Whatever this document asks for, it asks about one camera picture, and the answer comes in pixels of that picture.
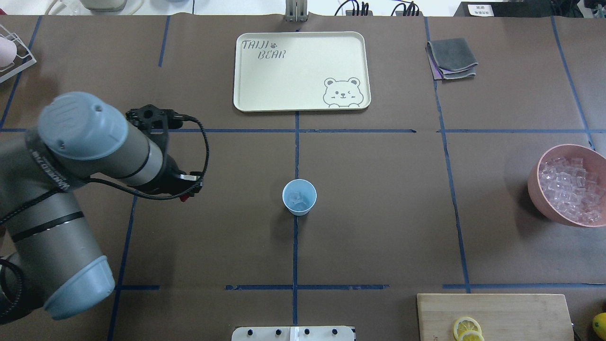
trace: pink object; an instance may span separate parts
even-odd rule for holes
[[[583,168],[585,168],[587,172],[598,174],[598,186],[605,187],[606,158],[587,147],[578,146],[577,144],[561,144],[546,151],[543,156],[541,156],[541,159],[539,159],[539,162],[532,168],[530,176],[528,177],[528,193],[536,208],[547,218],[563,225],[580,228],[603,228],[606,226],[606,214],[601,220],[592,225],[585,225],[564,217],[549,203],[549,201],[547,201],[547,198],[541,189],[541,185],[539,184],[539,165],[542,162],[557,157],[565,157],[568,160],[571,158],[583,158]],[[606,211],[606,200],[602,201],[600,207]]]
[[[0,37],[0,67],[9,66],[17,57],[17,45],[11,40]]]

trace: lemon slice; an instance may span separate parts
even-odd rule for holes
[[[478,323],[478,321],[472,319],[469,316],[463,316],[460,319],[458,319],[453,325],[454,339],[457,341],[460,341],[463,333],[465,333],[467,331],[476,331],[476,332],[478,332],[478,334],[480,334],[480,336],[482,336],[482,328],[480,328],[480,324]]]
[[[468,330],[461,334],[461,337],[458,338],[458,341],[484,341],[484,337],[482,334],[475,330]]]

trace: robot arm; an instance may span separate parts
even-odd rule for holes
[[[90,175],[103,173],[146,194],[172,194],[160,198],[183,200],[200,190],[205,170],[187,175],[166,152],[168,128],[195,119],[153,106],[127,117],[132,124],[93,95],[66,93],[44,108],[37,127],[0,143],[0,225],[18,212],[5,223],[17,252],[7,259],[13,266],[0,263],[0,324],[41,306],[65,319],[113,291],[107,258],[72,193],[104,182]]]

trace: blue paper cup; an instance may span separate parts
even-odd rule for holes
[[[318,194],[311,182],[303,179],[295,179],[284,186],[282,191],[282,202],[290,213],[304,215],[316,203]]]

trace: lemon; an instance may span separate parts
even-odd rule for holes
[[[606,312],[602,314],[598,314],[593,318],[593,331],[600,337],[602,340],[606,340]]]
[[[475,330],[468,330],[461,334],[458,338],[459,341],[484,341],[482,334]]]
[[[480,336],[482,335],[482,328],[480,328],[480,324],[478,323],[478,321],[472,319],[469,316],[463,316],[460,319],[458,319],[453,325],[454,338],[456,340],[460,341],[463,333],[465,333],[467,331],[476,331],[476,332],[478,332],[478,334],[480,334]]]

